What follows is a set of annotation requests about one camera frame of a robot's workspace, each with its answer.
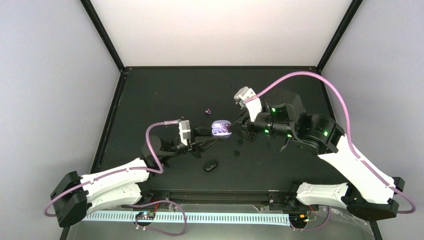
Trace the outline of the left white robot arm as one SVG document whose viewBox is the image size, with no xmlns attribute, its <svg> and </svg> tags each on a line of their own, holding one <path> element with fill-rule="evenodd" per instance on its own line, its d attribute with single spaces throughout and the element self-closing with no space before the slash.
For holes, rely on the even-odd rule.
<svg viewBox="0 0 424 240">
<path fill-rule="evenodd" d="M 167 160 L 184 154 L 200 158 L 201 154 L 230 137 L 231 132 L 214 123 L 211 128 L 179 128 L 178 137 L 165 141 L 146 132 L 140 157 L 121 166 L 98 173 L 64 175 L 50 194 L 44 215 L 56 218 L 59 227 L 81 222 L 89 214 L 118 206 L 137 205 L 147 196 L 140 184 L 153 174 L 162 174 Z"/>
</svg>

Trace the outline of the lavender earbud charging case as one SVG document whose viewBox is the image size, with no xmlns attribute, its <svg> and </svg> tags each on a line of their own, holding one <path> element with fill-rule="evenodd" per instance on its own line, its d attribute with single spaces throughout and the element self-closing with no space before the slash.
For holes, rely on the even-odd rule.
<svg viewBox="0 0 424 240">
<path fill-rule="evenodd" d="M 229 138 L 232 133 L 230 131 L 225 131 L 223 129 L 223 125 L 225 124 L 230 124 L 231 122 L 228 120 L 215 120 L 212 124 L 211 124 L 211 132 L 213 137 L 224 137 L 224 138 Z"/>
</svg>

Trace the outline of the circuit board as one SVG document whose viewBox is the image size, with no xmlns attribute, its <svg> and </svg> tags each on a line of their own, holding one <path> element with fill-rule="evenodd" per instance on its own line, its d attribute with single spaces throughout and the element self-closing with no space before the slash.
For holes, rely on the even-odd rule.
<svg viewBox="0 0 424 240">
<path fill-rule="evenodd" d="M 154 220 L 156 213 L 154 211 L 141 211 L 135 215 L 135 220 L 137 221 L 147 221 Z"/>
<path fill-rule="evenodd" d="M 291 222 L 308 222 L 309 221 L 309 215 L 308 214 L 290 214 L 289 220 Z"/>
</svg>

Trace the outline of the left circuit board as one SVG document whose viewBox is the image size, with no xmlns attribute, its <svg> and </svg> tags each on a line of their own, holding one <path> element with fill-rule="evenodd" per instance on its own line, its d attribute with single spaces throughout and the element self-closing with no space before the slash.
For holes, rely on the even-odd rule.
<svg viewBox="0 0 424 240">
<path fill-rule="evenodd" d="M 141 211 L 135 215 L 135 220 L 137 221 L 147 221 L 154 220 L 156 213 L 154 211 Z"/>
</svg>

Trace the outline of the black earbud charging case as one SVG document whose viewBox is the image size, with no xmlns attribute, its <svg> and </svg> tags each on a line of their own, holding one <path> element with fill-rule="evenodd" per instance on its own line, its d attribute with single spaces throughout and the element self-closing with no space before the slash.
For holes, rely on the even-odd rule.
<svg viewBox="0 0 424 240">
<path fill-rule="evenodd" d="M 207 161 L 204 165 L 203 165 L 203 170 L 205 172 L 211 172 L 212 170 L 214 170 L 217 166 L 219 165 L 219 162 L 216 159 L 211 159 L 209 161 Z"/>
</svg>

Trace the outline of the right circuit board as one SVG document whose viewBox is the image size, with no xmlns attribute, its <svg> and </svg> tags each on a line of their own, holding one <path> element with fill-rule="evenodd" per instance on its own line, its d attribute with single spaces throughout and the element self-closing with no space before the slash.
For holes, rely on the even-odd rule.
<svg viewBox="0 0 424 240">
<path fill-rule="evenodd" d="M 309 215 L 308 214 L 290 214 L 289 220 L 291 222 L 308 222 L 309 221 Z"/>
</svg>

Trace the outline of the black front aluminium rail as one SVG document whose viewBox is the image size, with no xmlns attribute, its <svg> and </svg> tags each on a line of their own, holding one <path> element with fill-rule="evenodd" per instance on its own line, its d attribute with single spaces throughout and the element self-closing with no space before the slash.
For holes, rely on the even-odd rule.
<svg viewBox="0 0 424 240">
<path fill-rule="evenodd" d="M 139 204 L 151 203 L 154 200 L 168 200 L 177 204 L 236 204 L 264 205 L 269 203 L 283 204 L 287 199 L 294 199 L 294 191 L 279 190 L 176 190 L 151 189 L 141 193 Z"/>
</svg>

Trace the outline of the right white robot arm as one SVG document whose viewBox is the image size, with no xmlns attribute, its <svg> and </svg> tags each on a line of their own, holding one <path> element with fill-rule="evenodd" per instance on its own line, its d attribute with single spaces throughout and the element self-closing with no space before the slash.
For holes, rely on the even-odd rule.
<svg viewBox="0 0 424 240">
<path fill-rule="evenodd" d="M 375 169 L 363 155 L 354 156 L 344 129 L 329 117 L 307 114 L 298 94 L 281 88 L 270 91 L 261 101 L 252 88 L 245 86 L 234 100 L 242 111 L 229 127 L 232 133 L 250 142 L 262 133 L 269 140 L 281 137 L 285 143 L 327 162 L 346 178 L 338 184 L 293 182 L 284 196 L 290 209 L 338 207 L 366 221 L 391 219 L 400 212 L 394 195 L 403 191 L 404 180 Z"/>
</svg>

